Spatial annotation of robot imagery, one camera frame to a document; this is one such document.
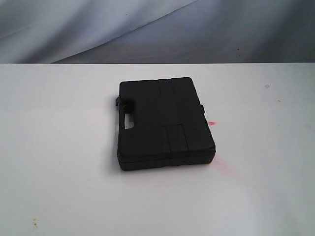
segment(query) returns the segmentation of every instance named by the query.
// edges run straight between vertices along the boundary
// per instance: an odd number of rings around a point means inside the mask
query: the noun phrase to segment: case lid
[[[120,83],[118,159],[122,162],[213,154],[215,143],[191,78]],[[134,127],[125,129],[125,113]]]

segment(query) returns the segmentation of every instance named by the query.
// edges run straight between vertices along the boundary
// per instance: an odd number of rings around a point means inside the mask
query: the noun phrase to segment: black plastic case
[[[118,161],[125,171],[210,163],[216,146],[191,78],[121,82]],[[125,113],[134,127],[125,129]]]

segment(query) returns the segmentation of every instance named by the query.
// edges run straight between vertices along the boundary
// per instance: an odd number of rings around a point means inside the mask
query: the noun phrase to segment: white table
[[[182,76],[213,163],[121,171],[119,83]],[[0,235],[314,235],[314,121],[311,63],[0,65]]]

